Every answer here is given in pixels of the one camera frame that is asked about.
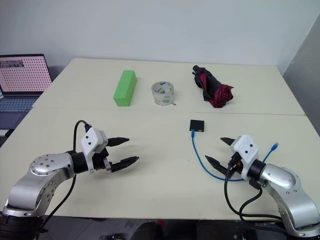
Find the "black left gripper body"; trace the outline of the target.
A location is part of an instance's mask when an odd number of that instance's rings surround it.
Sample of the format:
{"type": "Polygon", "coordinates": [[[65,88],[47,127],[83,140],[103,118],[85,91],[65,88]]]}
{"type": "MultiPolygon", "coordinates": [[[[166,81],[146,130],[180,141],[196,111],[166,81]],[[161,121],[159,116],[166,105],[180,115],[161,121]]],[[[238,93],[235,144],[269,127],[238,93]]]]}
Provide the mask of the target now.
{"type": "Polygon", "coordinates": [[[106,171],[111,170],[111,164],[108,161],[107,157],[109,156],[109,153],[106,148],[104,148],[100,153],[94,153],[92,156],[92,163],[94,170],[103,170],[106,171]]]}

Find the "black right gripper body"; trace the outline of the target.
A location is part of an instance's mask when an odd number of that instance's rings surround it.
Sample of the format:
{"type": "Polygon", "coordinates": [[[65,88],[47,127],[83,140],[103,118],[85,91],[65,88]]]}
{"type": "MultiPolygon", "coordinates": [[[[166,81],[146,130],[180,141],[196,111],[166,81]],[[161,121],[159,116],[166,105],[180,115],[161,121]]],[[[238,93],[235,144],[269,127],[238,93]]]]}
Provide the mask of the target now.
{"type": "Polygon", "coordinates": [[[242,157],[238,152],[235,152],[231,160],[228,163],[227,167],[227,175],[232,176],[234,173],[241,174],[242,173],[242,157]]]}

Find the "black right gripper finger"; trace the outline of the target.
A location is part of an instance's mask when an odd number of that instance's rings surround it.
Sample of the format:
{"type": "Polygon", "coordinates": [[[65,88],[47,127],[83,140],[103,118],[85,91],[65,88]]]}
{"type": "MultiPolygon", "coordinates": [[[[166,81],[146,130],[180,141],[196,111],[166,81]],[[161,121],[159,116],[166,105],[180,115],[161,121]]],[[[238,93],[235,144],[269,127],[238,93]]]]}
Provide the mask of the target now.
{"type": "Polygon", "coordinates": [[[222,166],[219,161],[207,155],[205,155],[205,158],[215,170],[222,173],[223,175],[226,175],[227,169],[224,166],[222,166]]]}
{"type": "Polygon", "coordinates": [[[236,141],[234,138],[229,138],[229,137],[221,137],[220,140],[230,147],[233,146],[236,141]]]}

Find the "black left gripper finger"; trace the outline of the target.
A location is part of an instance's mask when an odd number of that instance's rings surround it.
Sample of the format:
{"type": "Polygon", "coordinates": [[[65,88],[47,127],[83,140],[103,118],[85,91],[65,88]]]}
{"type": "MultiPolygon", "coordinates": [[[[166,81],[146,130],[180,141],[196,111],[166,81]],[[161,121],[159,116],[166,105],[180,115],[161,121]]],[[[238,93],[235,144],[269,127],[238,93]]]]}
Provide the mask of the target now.
{"type": "Polygon", "coordinates": [[[107,147],[114,147],[128,142],[130,139],[125,137],[112,137],[107,139],[107,147]]]}
{"type": "Polygon", "coordinates": [[[122,159],[120,162],[117,163],[110,163],[110,171],[117,172],[122,169],[129,167],[130,165],[134,164],[139,159],[138,156],[131,156],[125,159],[122,159]]]}

